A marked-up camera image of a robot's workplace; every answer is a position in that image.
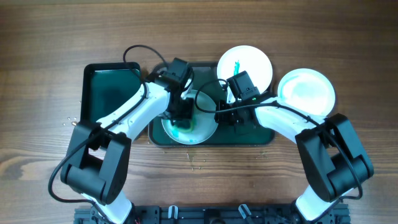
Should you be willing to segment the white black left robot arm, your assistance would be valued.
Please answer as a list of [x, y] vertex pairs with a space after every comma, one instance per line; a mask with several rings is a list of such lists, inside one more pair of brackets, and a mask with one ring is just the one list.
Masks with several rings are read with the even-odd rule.
[[135, 94], [96, 122], [80, 121], [74, 128], [66, 156], [54, 170], [62, 183], [83, 196], [106, 223], [137, 223], [134, 204], [123, 186], [132, 141], [157, 116], [171, 120], [192, 116], [186, 97], [193, 71], [152, 73], [140, 81]]

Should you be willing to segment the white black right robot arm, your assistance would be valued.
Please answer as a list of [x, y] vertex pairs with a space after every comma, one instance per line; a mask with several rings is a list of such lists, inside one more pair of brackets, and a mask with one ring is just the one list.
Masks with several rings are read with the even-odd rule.
[[279, 97], [258, 97], [236, 106], [217, 106], [216, 115], [249, 109], [265, 128], [296, 144], [309, 183], [294, 202], [302, 221], [316, 223], [374, 175], [374, 167], [351, 121], [343, 114], [330, 117], [310, 114], [283, 102]]

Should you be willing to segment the white plate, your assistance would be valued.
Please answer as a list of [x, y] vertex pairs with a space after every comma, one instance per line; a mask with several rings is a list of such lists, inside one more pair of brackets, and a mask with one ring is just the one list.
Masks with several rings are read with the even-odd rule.
[[[188, 97], [194, 100], [196, 93], [196, 90], [192, 90], [188, 94]], [[199, 93], [197, 105], [201, 109], [208, 111], [214, 111], [216, 109], [215, 102], [204, 92]], [[161, 123], [164, 131], [171, 139], [181, 144], [194, 145], [205, 142], [215, 133], [218, 123], [215, 122], [214, 116], [215, 115], [212, 113], [205, 113], [198, 110], [194, 104], [192, 119], [195, 121], [195, 127], [192, 132], [181, 133], [177, 130], [172, 130], [171, 121], [169, 119], [161, 119]]]
[[277, 95], [295, 108], [320, 116], [329, 115], [336, 102], [329, 79], [309, 68], [298, 68], [284, 75], [278, 84]]
[[217, 77], [227, 80], [246, 71], [259, 93], [264, 93], [272, 81], [272, 64], [267, 55], [249, 45], [240, 45], [226, 51], [217, 65]]

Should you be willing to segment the yellow green sponge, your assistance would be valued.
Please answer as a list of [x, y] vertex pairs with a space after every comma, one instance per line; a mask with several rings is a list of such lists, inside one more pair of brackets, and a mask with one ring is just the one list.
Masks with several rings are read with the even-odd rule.
[[195, 121], [193, 119], [172, 120], [171, 122], [172, 130], [177, 130], [181, 133], [190, 133], [194, 127]]

